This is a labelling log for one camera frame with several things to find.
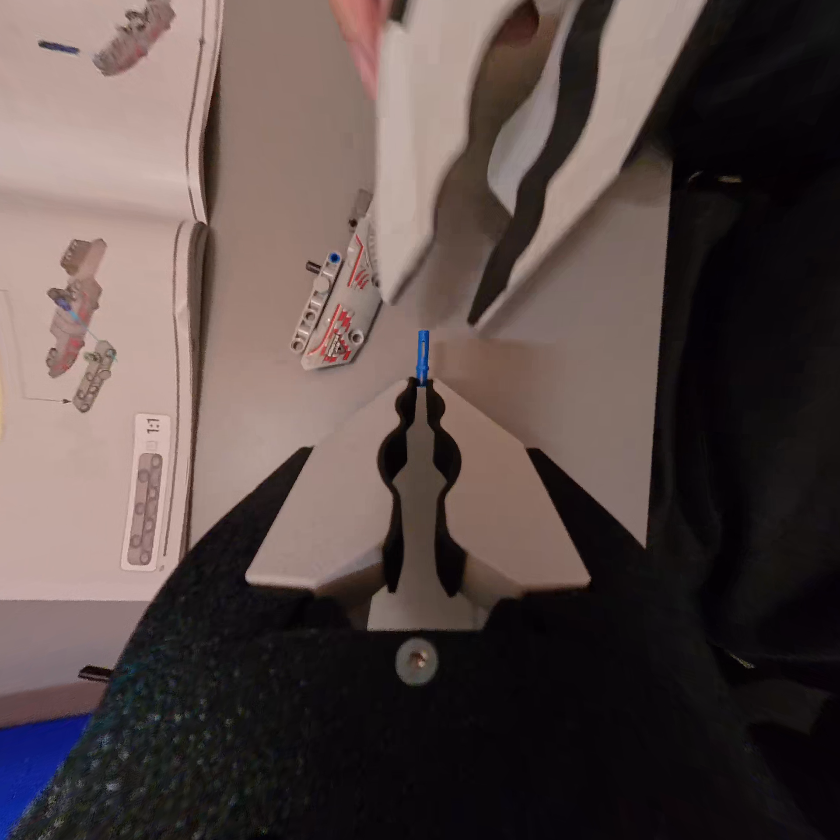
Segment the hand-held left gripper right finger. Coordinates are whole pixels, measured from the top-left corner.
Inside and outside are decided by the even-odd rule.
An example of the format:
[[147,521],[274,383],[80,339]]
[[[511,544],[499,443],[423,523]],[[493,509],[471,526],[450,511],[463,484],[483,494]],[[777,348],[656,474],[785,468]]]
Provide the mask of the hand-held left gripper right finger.
[[591,581],[525,445],[441,382],[426,388],[444,478],[434,556],[449,596],[518,599]]

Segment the person's right hand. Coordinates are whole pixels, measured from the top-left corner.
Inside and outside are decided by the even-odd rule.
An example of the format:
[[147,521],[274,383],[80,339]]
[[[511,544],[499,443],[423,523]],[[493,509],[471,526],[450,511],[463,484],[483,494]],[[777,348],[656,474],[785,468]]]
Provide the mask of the person's right hand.
[[375,100],[382,30],[392,1],[330,1],[329,5],[364,91]]

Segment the toy brick instruction booklet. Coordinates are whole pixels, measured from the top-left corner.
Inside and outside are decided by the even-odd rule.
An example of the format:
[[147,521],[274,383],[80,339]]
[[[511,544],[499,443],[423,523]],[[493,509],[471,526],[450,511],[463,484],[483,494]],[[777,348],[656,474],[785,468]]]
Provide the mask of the toy brick instruction booklet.
[[3,601],[149,601],[185,551],[223,21],[2,2]]

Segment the person's dark clothing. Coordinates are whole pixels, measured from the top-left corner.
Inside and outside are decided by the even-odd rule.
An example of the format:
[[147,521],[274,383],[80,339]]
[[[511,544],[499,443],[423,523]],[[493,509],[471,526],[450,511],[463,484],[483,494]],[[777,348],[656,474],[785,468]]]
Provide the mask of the person's dark clothing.
[[647,546],[691,838],[838,838],[838,2],[710,2],[674,165]]

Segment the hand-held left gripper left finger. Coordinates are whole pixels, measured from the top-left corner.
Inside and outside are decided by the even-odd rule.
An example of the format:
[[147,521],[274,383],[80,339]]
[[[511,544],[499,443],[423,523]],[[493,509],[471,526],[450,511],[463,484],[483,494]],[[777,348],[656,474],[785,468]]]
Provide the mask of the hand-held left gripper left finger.
[[309,454],[245,578],[260,590],[373,596],[386,586],[386,545],[402,537],[393,476],[380,469],[391,434],[405,440],[414,378],[390,385]]

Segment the grey red toy brick assembly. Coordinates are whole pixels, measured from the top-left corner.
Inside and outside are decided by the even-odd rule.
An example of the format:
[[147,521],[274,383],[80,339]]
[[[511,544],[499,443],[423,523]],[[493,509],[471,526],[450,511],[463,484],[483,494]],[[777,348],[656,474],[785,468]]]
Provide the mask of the grey red toy brick assembly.
[[306,264],[313,275],[311,291],[290,341],[304,371],[352,363],[382,305],[371,192],[356,193],[348,226],[350,241],[343,252]]

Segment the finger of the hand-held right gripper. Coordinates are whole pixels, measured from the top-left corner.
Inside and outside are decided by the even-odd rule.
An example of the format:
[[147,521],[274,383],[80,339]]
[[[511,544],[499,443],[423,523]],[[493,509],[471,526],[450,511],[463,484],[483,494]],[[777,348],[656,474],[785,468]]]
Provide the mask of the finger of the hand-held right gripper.
[[499,33],[531,2],[392,2],[377,75],[377,265],[396,304],[436,236],[438,200],[469,141],[476,81]]
[[481,328],[620,175],[707,2],[567,2],[542,69],[503,125],[487,182],[510,214],[468,323]]

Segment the blue plastic bin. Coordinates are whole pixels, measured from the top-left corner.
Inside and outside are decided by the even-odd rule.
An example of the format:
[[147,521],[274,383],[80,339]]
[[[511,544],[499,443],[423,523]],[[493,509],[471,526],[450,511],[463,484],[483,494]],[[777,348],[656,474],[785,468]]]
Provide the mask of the blue plastic bin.
[[66,760],[91,714],[1,730],[1,838]]

